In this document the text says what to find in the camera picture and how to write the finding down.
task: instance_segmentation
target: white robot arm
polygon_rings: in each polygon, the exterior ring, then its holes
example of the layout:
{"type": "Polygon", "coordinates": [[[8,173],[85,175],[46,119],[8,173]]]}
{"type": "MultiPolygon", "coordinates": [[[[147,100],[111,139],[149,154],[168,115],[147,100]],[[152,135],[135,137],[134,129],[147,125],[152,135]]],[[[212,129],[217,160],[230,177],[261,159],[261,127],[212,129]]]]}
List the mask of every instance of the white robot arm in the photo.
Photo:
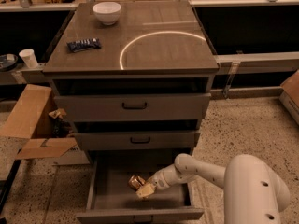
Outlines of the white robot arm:
{"type": "Polygon", "coordinates": [[[238,155],[224,168],[179,154],[174,164],[159,170],[147,182],[139,181],[136,194],[148,198],[155,191],[191,182],[197,176],[224,190],[225,224],[280,224],[279,212],[290,202],[284,181],[251,155],[238,155]]]}

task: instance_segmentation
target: cardboard box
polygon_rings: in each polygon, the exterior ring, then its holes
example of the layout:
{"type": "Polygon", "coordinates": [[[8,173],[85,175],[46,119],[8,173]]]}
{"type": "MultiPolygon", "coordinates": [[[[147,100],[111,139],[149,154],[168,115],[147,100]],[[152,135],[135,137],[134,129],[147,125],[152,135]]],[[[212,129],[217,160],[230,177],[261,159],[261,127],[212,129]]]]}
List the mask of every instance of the cardboard box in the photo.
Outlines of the cardboard box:
{"type": "Polygon", "coordinates": [[[299,124],[299,70],[286,79],[281,87],[283,93],[281,93],[279,100],[299,124]]]}
{"type": "MultiPolygon", "coordinates": [[[[16,159],[55,158],[58,159],[56,163],[68,164],[67,161],[63,162],[64,155],[71,152],[77,142],[75,138],[51,138],[54,120],[49,117],[49,112],[55,109],[51,88],[26,86],[0,130],[0,136],[28,139],[16,159]]],[[[78,164],[82,161],[89,163],[85,153],[80,151],[78,164]]]]}

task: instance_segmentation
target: gray countertop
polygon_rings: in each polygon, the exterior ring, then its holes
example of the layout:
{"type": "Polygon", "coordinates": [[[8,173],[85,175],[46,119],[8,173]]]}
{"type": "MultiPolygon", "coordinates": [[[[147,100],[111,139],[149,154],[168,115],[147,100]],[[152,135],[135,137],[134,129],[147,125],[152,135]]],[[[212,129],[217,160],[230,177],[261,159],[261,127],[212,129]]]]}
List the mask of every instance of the gray countertop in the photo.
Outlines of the gray countertop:
{"type": "Polygon", "coordinates": [[[188,2],[121,6],[117,23],[105,26],[93,15],[93,4],[80,4],[44,74],[186,74],[219,69],[188,2]],[[87,38],[99,38],[102,48],[72,53],[66,45],[87,38]]]}

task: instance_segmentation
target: terrazzo floor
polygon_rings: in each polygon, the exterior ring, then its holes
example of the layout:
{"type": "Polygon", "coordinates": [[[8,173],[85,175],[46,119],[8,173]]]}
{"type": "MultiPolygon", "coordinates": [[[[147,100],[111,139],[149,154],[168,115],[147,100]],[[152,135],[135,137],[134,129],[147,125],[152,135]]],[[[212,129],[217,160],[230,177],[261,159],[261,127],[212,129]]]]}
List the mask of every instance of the terrazzo floor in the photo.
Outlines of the terrazzo floor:
{"type": "MultiPolygon", "coordinates": [[[[0,112],[0,127],[9,112],[0,112]]],[[[0,180],[25,140],[0,137],[0,180]]],[[[278,97],[212,100],[193,155],[226,166],[238,154],[265,161],[287,183],[290,206],[281,223],[299,223],[299,126],[278,97]]],[[[45,160],[22,161],[1,217],[8,224],[79,223],[84,212],[92,167],[51,166],[45,160]]],[[[192,182],[195,205],[205,210],[200,220],[185,224],[224,223],[222,190],[201,178],[192,182]]]]}

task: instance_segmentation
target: drawer cabinet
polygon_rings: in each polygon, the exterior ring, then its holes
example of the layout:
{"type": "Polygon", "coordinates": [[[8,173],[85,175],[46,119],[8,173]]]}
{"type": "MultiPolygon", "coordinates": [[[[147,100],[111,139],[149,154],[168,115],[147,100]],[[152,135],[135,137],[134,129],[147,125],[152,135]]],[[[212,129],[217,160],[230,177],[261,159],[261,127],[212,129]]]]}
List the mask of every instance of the drawer cabinet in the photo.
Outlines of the drawer cabinet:
{"type": "Polygon", "coordinates": [[[43,73],[58,107],[91,154],[93,176],[82,224],[177,223],[198,219],[189,185],[141,201],[127,183],[148,179],[192,153],[219,67],[187,1],[121,3],[101,26],[80,4],[43,73]],[[71,53],[66,43],[99,37],[102,48],[71,53]]]}

